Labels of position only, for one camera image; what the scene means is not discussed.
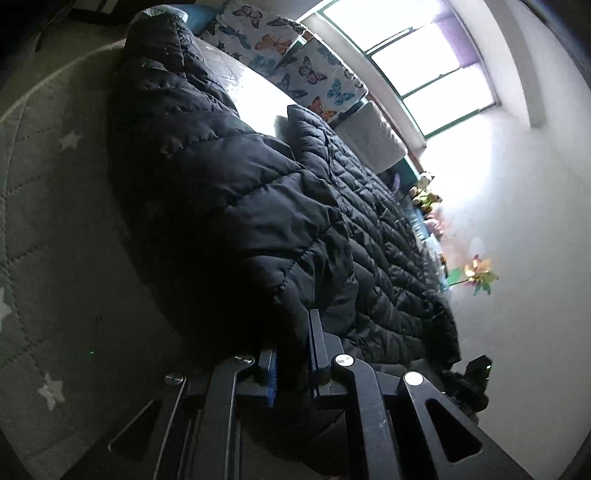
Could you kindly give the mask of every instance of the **white star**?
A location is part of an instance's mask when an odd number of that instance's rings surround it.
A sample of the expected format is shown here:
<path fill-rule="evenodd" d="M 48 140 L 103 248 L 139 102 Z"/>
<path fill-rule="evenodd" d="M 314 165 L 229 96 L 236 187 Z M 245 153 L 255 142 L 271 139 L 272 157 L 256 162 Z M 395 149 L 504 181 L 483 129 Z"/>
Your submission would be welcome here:
<path fill-rule="evenodd" d="M 49 373 L 46 373 L 45 384 L 41 388 L 37 389 L 40 395 L 47 399 L 47 408 L 49 408 L 49 411 L 55 408 L 56 400 L 58 402 L 66 401 L 63 393 L 61 393 L 63 384 L 64 382 L 61 380 L 52 380 Z"/>
<path fill-rule="evenodd" d="M 4 303 L 4 287 L 0 288 L 0 332 L 2 331 L 2 321 L 12 313 L 12 309 Z"/>
<path fill-rule="evenodd" d="M 65 150 L 68 147 L 76 148 L 78 146 L 78 140 L 82 138 L 82 135 L 76 135 L 72 130 L 64 138 L 60 138 L 61 149 Z"/>

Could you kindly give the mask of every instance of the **black puffer jacket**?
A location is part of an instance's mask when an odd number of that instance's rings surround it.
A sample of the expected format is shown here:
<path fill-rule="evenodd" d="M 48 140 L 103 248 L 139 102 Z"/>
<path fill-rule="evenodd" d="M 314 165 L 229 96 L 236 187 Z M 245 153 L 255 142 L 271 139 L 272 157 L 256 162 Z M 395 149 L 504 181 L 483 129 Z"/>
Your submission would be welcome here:
<path fill-rule="evenodd" d="M 290 405 L 280 396 L 267 418 L 284 437 L 291 428 L 305 456 L 305 442 L 342 426 L 293 395 L 306 389 L 309 308 L 384 372 L 414 368 L 437 382 L 459 350 L 386 187 L 315 114 L 294 106 L 288 116 L 291 148 L 239 119 L 176 17 L 130 28 L 109 115 L 130 255 L 202 359 L 278 345 Z"/>

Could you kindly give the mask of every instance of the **silver bolt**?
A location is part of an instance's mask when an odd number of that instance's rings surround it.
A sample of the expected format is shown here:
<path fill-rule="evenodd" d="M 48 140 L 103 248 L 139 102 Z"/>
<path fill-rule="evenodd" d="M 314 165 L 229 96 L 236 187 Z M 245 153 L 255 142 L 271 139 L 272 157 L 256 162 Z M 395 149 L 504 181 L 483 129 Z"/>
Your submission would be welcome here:
<path fill-rule="evenodd" d="M 255 359 L 252 355 L 235 355 L 234 360 L 239 364 L 250 365 Z"/>
<path fill-rule="evenodd" d="M 423 376 L 419 372 L 408 372 L 404 374 L 404 381 L 408 385 L 416 387 L 423 383 Z"/>
<path fill-rule="evenodd" d="M 184 376 L 182 376 L 181 374 L 176 374 L 176 373 L 168 374 L 164 378 L 164 381 L 166 382 L 167 385 L 178 385 L 183 380 L 184 380 Z"/>
<path fill-rule="evenodd" d="M 353 365 L 353 362 L 355 362 L 355 359 L 346 353 L 342 353 L 341 355 L 337 355 L 335 357 L 335 362 L 337 362 L 342 367 L 350 367 Z"/>

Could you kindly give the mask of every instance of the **window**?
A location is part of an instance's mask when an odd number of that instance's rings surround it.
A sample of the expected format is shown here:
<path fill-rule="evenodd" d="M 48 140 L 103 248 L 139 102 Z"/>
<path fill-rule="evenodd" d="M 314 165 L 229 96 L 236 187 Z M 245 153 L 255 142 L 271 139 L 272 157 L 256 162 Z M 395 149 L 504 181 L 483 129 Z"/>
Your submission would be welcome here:
<path fill-rule="evenodd" d="M 319 13 L 382 73 L 427 138 L 495 104 L 480 57 L 443 0 L 335 0 Z"/>

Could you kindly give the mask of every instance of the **blue pillow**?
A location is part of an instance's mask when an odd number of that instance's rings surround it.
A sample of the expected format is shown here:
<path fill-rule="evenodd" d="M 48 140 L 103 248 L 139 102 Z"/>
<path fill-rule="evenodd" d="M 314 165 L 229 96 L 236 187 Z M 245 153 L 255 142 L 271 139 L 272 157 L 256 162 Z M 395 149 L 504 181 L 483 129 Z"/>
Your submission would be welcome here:
<path fill-rule="evenodd" d="M 217 10 L 207 5 L 172 5 L 172 7 L 180 8 L 189 14 L 187 26 L 196 37 L 205 30 L 217 14 Z"/>

